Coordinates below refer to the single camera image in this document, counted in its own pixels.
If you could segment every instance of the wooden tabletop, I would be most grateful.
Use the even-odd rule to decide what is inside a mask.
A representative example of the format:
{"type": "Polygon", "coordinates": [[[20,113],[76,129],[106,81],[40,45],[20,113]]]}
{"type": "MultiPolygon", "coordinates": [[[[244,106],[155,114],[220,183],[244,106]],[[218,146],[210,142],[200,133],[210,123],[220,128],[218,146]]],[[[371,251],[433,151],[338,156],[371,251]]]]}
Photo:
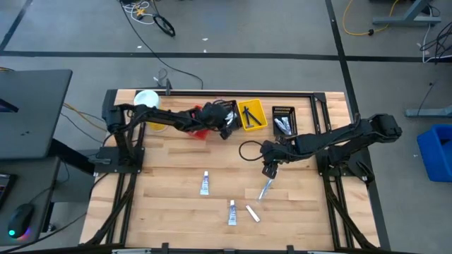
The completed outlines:
{"type": "MultiPolygon", "coordinates": [[[[115,104],[133,104],[135,90],[118,90],[115,104]]],[[[161,96],[161,108],[181,111],[217,97],[161,96]]],[[[221,97],[238,102],[250,97],[221,97]]],[[[309,100],[296,97],[261,97],[266,118],[272,106],[295,107],[298,134],[314,133],[309,100]]],[[[332,128],[350,123],[342,92],[326,92],[332,128]]],[[[321,128],[325,126],[321,117],[321,128]]],[[[333,250],[331,228],[322,178],[315,158],[279,166],[272,188],[261,202],[256,199],[266,184],[262,161],[240,158],[239,145],[246,140],[274,140],[273,124],[263,130],[235,131],[227,140],[209,133],[196,140],[173,127],[163,132],[145,132],[143,171],[138,175],[126,247],[233,248],[248,250],[333,250]],[[209,171],[209,196],[199,195],[203,172],[209,171]],[[230,200],[237,205],[237,225],[228,226],[230,200]],[[256,223],[245,208],[250,205],[261,218],[256,223]]],[[[111,139],[107,145],[114,145],[111,139]]],[[[245,157],[260,155],[259,146],[243,147],[245,157]]],[[[81,235],[87,241],[111,212],[117,174],[110,174],[95,187],[81,235]]],[[[357,178],[344,177],[343,185],[351,218],[374,245],[379,245],[366,186],[357,178]]],[[[338,227],[345,246],[342,222],[338,227]]]]}

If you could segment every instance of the computer mouse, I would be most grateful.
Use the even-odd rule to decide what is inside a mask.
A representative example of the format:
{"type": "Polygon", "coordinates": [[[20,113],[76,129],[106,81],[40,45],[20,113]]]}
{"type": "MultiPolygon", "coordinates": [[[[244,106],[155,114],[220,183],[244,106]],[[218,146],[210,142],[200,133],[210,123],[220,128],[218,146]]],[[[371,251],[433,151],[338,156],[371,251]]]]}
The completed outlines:
{"type": "Polygon", "coordinates": [[[12,238],[19,238],[28,229],[35,207],[32,204],[19,205],[8,223],[8,235],[12,238]]]}

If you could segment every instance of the gray floor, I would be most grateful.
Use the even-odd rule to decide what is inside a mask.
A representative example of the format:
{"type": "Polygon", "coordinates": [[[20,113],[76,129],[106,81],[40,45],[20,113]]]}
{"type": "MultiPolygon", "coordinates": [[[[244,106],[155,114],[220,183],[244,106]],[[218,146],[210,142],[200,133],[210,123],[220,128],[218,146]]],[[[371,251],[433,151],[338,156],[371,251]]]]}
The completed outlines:
{"type": "MultiPolygon", "coordinates": [[[[5,34],[25,1],[0,1],[0,34],[5,34]]],[[[422,27],[397,28],[373,37],[352,37],[341,27],[348,0],[333,1],[345,53],[350,56],[420,56],[422,27]]],[[[395,13],[409,6],[402,1],[395,13]]],[[[430,38],[452,20],[452,2],[436,0],[444,22],[432,28],[430,38]]],[[[177,29],[176,38],[155,26],[136,25],[157,52],[246,52],[336,55],[324,1],[319,0],[162,0],[160,12],[177,29]]],[[[356,0],[347,16],[347,27],[366,31],[372,16],[386,16],[390,1],[356,0]]],[[[6,50],[43,52],[146,52],[113,0],[34,0],[6,50]]],[[[204,79],[205,89],[303,90],[345,92],[338,61],[277,59],[165,59],[168,64],[204,79]]],[[[363,117],[388,113],[403,128],[402,138],[391,145],[370,147],[383,214],[393,250],[415,253],[448,253],[452,243],[452,185],[427,178],[416,137],[441,119],[406,119],[403,111],[419,106],[436,82],[425,107],[451,104],[450,64],[349,62],[355,93],[363,117]]],[[[82,111],[100,115],[105,91],[110,88],[154,86],[152,77],[163,65],[156,59],[61,58],[0,56],[0,66],[16,70],[70,68],[73,79],[66,102],[82,111]]],[[[176,88],[196,89],[197,80],[174,71],[169,78],[176,88]]],[[[104,133],[72,112],[66,112],[97,139],[104,133]]],[[[98,143],[60,119],[55,136],[75,149],[93,149],[98,143]]],[[[92,184],[84,181],[89,188],[92,184]]],[[[52,222],[64,225],[85,211],[88,203],[61,203],[52,222]]],[[[83,226],[79,221],[65,231],[30,249],[74,246],[83,226]]]]}

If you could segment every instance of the small black basket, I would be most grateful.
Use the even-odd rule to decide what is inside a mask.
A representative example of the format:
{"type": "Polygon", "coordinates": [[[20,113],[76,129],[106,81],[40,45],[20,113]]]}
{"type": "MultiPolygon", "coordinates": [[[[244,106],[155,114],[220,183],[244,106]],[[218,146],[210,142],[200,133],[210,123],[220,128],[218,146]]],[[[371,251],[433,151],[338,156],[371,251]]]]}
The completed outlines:
{"type": "Polygon", "coordinates": [[[273,106],[271,108],[272,110],[272,122],[273,122],[273,134],[275,136],[282,136],[282,137],[291,137],[293,135],[297,135],[297,117],[295,116],[295,108],[294,107],[280,107],[280,106],[273,106]],[[279,129],[279,127],[275,123],[275,119],[281,120],[281,117],[288,117],[289,118],[289,124],[290,124],[290,130],[292,131],[292,135],[286,135],[283,133],[282,130],[279,129]]]}
{"type": "Polygon", "coordinates": [[[237,117],[232,122],[231,127],[234,130],[237,130],[242,127],[242,120],[240,119],[240,111],[239,111],[239,107],[237,106],[237,101],[235,99],[231,100],[231,101],[226,101],[226,102],[220,101],[220,102],[215,102],[215,103],[223,106],[228,112],[231,112],[232,109],[234,109],[234,112],[237,114],[237,117]]]}

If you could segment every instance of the blue bin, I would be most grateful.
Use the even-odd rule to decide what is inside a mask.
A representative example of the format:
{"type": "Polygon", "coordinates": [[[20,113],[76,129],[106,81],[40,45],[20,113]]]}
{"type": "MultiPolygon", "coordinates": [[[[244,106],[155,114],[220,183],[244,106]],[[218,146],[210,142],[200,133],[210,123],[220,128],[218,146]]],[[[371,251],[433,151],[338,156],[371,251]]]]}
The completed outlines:
{"type": "Polygon", "coordinates": [[[452,182],[452,125],[433,125],[417,136],[417,144],[429,179],[452,182]]]}

